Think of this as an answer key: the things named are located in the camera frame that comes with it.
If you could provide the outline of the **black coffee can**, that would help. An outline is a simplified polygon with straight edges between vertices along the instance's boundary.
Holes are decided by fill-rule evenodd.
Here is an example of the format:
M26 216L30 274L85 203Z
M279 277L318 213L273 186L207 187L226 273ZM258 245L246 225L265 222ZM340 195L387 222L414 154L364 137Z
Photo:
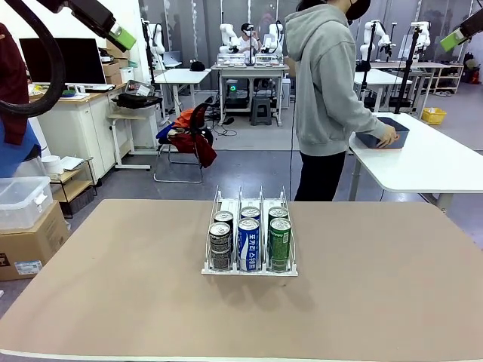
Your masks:
M209 228L209 242L213 269L227 270L232 263L231 227L225 222L214 222Z
M214 214L214 222L224 222L233 230L234 216L229 211L218 211Z

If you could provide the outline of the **thin black stand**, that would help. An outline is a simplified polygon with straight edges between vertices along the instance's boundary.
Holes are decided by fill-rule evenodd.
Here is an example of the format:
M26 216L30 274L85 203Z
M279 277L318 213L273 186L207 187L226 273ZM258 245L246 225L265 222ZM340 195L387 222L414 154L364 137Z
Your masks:
M365 90L367 89L367 86L368 86L368 83L367 83L368 73L371 70L371 65L370 65L371 52L372 52L373 45L374 45L374 36L375 36L375 33L376 33L377 23L378 23L377 20L371 21L371 37L369 39L369 42L364 43L365 50L366 50L367 54L366 54L366 58L365 58L364 75L363 75L363 80L362 80L362 84L361 84L361 95L363 96L363 98L365 98Z

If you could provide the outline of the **clear box with label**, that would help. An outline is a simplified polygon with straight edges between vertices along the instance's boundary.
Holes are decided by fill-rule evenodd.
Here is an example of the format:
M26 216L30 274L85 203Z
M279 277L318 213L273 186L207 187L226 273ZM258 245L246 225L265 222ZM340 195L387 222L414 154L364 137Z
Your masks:
M151 84L130 79L125 85L124 92L133 96L152 97L155 93L155 88Z

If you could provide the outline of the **black computer monitor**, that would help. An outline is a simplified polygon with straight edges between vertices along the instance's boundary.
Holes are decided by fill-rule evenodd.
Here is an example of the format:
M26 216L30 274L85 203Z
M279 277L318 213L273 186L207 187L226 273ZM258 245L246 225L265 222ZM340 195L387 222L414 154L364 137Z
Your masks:
M66 83L105 84L105 75L93 38L55 38L63 55ZM20 46L34 83L49 83L51 63L44 45L38 38L21 38Z

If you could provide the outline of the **small cardboard box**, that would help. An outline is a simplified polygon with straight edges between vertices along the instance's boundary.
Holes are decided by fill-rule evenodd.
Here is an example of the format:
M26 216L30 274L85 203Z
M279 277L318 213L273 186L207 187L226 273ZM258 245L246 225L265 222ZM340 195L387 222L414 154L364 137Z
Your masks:
M122 77L120 73L120 66L117 61L111 63L104 63L102 65L105 80L107 84L120 85L122 84Z
M121 51L117 48L115 44L106 41L106 51L107 53L115 59L128 59L130 57L129 51Z

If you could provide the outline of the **black office chair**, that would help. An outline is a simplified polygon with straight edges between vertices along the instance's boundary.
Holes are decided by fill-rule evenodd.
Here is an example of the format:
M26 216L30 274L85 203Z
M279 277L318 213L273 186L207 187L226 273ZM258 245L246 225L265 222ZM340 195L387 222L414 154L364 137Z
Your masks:
M160 130L155 136L158 141L157 155L153 179L156 183L199 184L203 181L203 170L209 168L215 161L217 153L213 148L214 136L206 126L206 112L212 107L211 98L200 103L194 109L182 111L176 120ZM175 161L171 159L171 150L192 155L195 161ZM162 179L158 176L158 163L163 150L167 152L169 164L196 166L199 170L199 180Z

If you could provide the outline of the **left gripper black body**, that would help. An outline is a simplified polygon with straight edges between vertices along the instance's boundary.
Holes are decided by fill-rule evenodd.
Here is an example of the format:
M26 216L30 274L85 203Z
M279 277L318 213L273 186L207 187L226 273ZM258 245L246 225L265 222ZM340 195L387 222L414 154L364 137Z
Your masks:
M52 12L69 8L71 14L98 36L107 38L115 25L111 11L98 0L52 0Z

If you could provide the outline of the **large white table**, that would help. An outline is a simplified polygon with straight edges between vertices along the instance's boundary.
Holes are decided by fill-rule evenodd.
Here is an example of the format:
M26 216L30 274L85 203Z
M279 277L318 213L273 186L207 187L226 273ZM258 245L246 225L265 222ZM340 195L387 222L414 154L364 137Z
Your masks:
M364 168L388 192L420 195L440 210L449 210L455 194L483 194L483 155L424 124L411 115L378 112L409 129L402 149L369 149L357 137L349 139L355 168L349 200L356 199Z

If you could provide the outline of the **grey workstation desk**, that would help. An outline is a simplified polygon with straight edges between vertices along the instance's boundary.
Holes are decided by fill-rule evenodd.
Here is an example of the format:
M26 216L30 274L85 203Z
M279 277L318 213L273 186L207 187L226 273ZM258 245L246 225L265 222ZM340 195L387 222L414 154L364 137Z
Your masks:
M249 80L249 102L248 107L245 109L233 109L233 112L250 112L251 104L254 97L254 80L256 78L269 78L276 80L277 90L277 108L275 111L276 124L281 127L283 125L281 120L281 92L282 92L282 79L288 74L289 67L283 66L218 66L214 64L211 67L211 71L218 72L218 94L220 101L220 120L218 124L221 125L226 118L226 105L225 105L225 90L226 79L247 79Z

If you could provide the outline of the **small white side table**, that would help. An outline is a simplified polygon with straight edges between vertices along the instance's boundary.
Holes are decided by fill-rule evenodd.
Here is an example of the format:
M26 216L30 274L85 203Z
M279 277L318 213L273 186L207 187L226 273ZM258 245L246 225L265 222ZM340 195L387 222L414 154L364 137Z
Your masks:
M142 115L128 115L113 113L109 115L108 120L110 122L109 129L112 132L112 138L114 142L114 157L115 157L115 170L144 170L150 172L152 166L150 164L125 164L123 162L123 157L125 156L135 156L135 155L157 155L158 154L158 141L156 135L158 133L157 124L150 117ZM152 146L141 146L137 148L134 143L134 134L132 121L143 121L149 125L150 136ZM127 138L128 149L125 151L123 145L118 141L118 124L124 124L124 130Z

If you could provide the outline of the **grey plastic stool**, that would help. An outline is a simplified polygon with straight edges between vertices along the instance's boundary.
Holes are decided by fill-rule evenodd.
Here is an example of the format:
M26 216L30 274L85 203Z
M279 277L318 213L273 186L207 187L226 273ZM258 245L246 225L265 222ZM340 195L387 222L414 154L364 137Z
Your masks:
M251 126L272 124L270 98L268 97L253 98L252 106L251 106L250 123L251 123Z

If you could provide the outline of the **red jacket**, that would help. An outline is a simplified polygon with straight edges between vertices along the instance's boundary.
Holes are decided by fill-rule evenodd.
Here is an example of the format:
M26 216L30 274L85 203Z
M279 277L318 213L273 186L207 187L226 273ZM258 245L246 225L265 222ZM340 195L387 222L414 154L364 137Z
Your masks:
M184 154L193 154L203 168L210 167L217 157L213 149L214 138L205 127L206 108L187 109L180 113L167 139Z

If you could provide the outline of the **blue plastic bin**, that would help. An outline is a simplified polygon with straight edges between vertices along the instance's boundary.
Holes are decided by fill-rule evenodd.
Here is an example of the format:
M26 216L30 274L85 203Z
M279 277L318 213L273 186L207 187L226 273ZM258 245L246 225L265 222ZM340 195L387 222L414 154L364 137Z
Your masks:
M356 133L356 137L369 149L402 149L410 130L391 117L378 117L378 119L384 124L388 124L395 128L395 131L398 134L398 139L394 143L385 147L380 147L380 141L368 133Z

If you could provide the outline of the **yellow basket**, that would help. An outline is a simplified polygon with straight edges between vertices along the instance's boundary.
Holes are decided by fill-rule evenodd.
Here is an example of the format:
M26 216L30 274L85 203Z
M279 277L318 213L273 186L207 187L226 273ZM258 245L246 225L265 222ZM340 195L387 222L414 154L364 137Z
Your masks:
M429 107L423 110L421 119L430 125L440 125L447 115L446 111L437 107Z

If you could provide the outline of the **white cabinet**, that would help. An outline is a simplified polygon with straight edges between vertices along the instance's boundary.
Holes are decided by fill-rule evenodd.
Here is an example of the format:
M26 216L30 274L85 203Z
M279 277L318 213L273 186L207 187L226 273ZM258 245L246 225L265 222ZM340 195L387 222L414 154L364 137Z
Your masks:
M115 146L120 147L121 156L130 150L125 122L116 122L115 142L109 118L116 110L111 99L121 91L118 85L110 92L90 94L83 100L59 100L49 112L38 117L51 154L89 158L98 185L116 165Z

